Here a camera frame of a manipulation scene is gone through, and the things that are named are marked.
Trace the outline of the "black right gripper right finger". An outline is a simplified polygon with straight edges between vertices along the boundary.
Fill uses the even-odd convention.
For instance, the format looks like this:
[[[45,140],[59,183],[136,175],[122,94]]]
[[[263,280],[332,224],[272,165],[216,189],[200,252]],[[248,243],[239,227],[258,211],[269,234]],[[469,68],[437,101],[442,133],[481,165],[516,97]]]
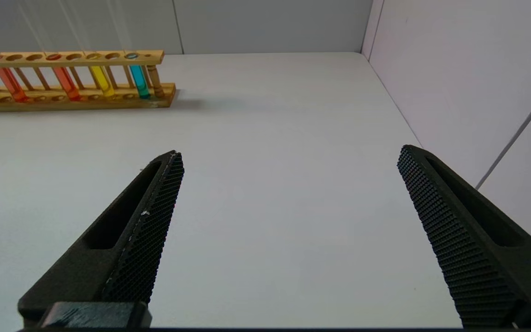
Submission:
[[[531,235],[413,145],[397,168],[465,329],[531,329]]]

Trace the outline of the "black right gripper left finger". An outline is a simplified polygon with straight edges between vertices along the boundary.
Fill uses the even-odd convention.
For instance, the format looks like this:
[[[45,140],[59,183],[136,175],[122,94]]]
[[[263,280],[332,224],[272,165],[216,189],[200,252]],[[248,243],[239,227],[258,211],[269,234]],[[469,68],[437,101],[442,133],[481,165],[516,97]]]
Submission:
[[[177,151],[152,160],[23,294],[23,320],[60,301],[149,304],[184,174]]]

